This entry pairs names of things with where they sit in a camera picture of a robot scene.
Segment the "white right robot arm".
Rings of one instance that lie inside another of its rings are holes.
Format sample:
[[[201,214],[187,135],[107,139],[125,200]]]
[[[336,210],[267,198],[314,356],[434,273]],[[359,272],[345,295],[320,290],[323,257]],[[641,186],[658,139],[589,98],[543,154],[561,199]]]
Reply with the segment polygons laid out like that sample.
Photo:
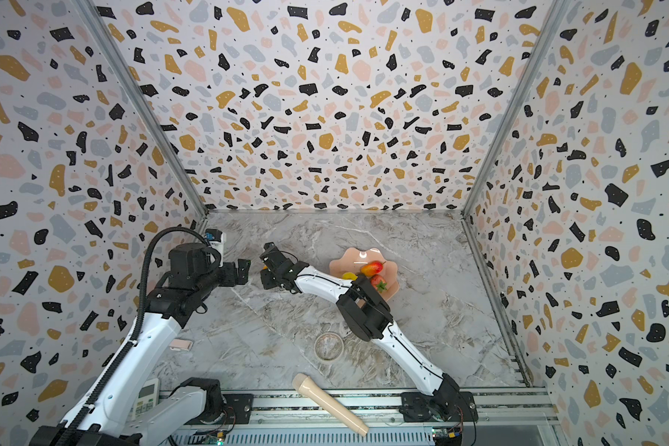
[[[280,288],[293,295],[310,294],[336,305],[349,330],[385,351],[414,382],[415,392],[401,394],[399,412],[409,423],[475,423],[479,420],[473,394],[461,390],[453,377],[431,362],[403,334],[390,306],[362,273],[355,280],[338,279],[304,261],[294,261],[275,243],[265,243],[260,255],[266,290]]]

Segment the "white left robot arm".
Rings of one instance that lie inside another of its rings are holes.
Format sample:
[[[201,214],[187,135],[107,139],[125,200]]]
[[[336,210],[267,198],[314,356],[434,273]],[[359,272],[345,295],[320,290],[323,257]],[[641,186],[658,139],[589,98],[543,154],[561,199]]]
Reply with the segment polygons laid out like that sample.
[[[217,379],[193,377],[167,399],[138,413],[139,399],[157,362],[204,301],[219,288],[246,284],[250,263],[224,261],[226,236],[216,229],[195,236],[169,253],[170,270],[147,288],[152,255],[176,228],[158,232],[149,243],[139,280],[139,307],[127,339],[85,396],[54,427],[39,427],[33,445],[160,445],[191,420],[215,422],[226,401]]]

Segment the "red yellow fake mango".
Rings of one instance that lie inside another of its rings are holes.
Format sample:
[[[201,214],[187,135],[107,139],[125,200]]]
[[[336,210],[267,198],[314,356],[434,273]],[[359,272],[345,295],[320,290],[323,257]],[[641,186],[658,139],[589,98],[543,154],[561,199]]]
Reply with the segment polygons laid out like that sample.
[[[360,273],[366,277],[371,278],[376,274],[380,274],[384,269],[384,263],[379,260],[372,261],[360,268]]]

